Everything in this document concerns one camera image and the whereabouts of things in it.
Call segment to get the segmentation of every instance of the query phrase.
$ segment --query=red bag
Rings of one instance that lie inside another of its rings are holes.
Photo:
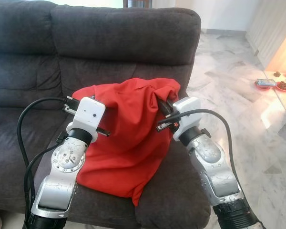
[[[106,106],[100,127],[111,132],[99,135],[86,152],[86,161],[77,176],[83,186],[116,195],[132,197],[135,206],[144,186],[153,177],[168,150],[172,134],[157,132],[157,97],[178,99],[180,85],[173,79],[134,78],[121,84],[85,87],[73,94],[82,99],[95,95]]]

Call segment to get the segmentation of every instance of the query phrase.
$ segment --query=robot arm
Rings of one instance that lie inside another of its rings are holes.
[[[96,141],[105,105],[85,97],[81,101],[68,98],[64,110],[74,115],[67,126],[68,137],[51,157],[51,172],[40,185],[31,208],[28,229],[62,229],[66,223],[72,197],[76,190],[76,176],[84,164],[85,152]]]
[[[160,101],[166,120],[157,130],[170,128],[175,141],[187,148],[192,165],[198,172],[201,185],[213,207],[222,229],[262,229],[251,210],[236,176],[227,164],[223,149],[211,140],[207,130],[199,130],[201,113],[173,119],[174,115],[200,108],[197,98],[186,97],[173,105]]]

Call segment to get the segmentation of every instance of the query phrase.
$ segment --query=white wall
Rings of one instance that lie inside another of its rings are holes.
[[[169,8],[175,7],[175,0],[153,0],[152,8]]]
[[[176,0],[201,17],[201,28],[246,31],[260,0]]]
[[[123,8],[123,0],[49,0],[58,5]]]

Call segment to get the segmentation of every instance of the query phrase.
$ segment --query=gray sofa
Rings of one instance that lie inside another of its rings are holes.
[[[200,35],[187,9],[111,9],[0,0],[0,209],[24,212],[24,162],[16,124],[24,107],[93,84],[139,77],[174,78],[185,96]],[[57,104],[31,110],[23,123],[29,159],[52,145],[71,117]],[[49,157],[33,170],[38,186]],[[185,148],[171,142],[140,204],[78,187],[69,220],[117,229],[202,229],[210,207]]]

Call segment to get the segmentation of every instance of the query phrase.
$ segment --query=sofa backrest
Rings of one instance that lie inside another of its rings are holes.
[[[51,17],[64,95],[134,77],[174,78],[185,93],[200,35],[194,11],[63,5]]]
[[[192,10],[0,1],[0,106],[101,83],[174,78],[184,95],[200,35]]]
[[[0,0],[0,106],[62,96],[47,1]]]

